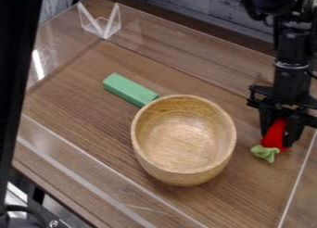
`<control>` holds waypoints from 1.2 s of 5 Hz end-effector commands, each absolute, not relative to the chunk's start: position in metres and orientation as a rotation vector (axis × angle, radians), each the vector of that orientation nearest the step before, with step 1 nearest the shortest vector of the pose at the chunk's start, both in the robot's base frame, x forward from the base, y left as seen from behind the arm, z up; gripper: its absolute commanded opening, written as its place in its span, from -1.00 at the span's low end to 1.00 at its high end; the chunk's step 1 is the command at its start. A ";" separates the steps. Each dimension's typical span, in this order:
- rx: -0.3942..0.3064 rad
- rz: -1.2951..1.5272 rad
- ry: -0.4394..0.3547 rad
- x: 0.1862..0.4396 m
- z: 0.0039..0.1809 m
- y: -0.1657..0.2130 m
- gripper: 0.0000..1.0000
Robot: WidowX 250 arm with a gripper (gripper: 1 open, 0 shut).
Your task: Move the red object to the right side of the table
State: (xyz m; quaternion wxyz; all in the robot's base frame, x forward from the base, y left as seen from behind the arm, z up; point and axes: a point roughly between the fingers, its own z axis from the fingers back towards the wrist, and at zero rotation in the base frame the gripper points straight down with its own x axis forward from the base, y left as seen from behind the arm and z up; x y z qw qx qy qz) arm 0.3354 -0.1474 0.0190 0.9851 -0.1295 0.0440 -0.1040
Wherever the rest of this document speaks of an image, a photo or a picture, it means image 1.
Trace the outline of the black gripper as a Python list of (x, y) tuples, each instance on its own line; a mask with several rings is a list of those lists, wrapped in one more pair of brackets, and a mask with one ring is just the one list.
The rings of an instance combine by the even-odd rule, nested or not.
[(250, 96), (246, 105), (260, 112), (261, 135), (265, 136), (276, 118), (286, 118), (284, 129), (284, 146), (292, 147), (300, 139), (305, 126), (317, 129), (317, 116), (309, 115), (309, 110), (317, 110), (317, 99), (309, 94), (298, 100), (285, 100), (274, 95), (274, 88), (252, 84)]

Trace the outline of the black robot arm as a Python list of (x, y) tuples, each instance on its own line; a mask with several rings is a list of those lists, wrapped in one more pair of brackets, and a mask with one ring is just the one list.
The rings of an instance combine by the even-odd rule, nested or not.
[(317, 0), (242, 0), (250, 19), (273, 27), (276, 58), (274, 82), (250, 85), (248, 105), (258, 110), (260, 127), (270, 133), (282, 123), (278, 134), (288, 148), (306, 127), (317, 129), (317, 98), (310, 82), (317, 80)]

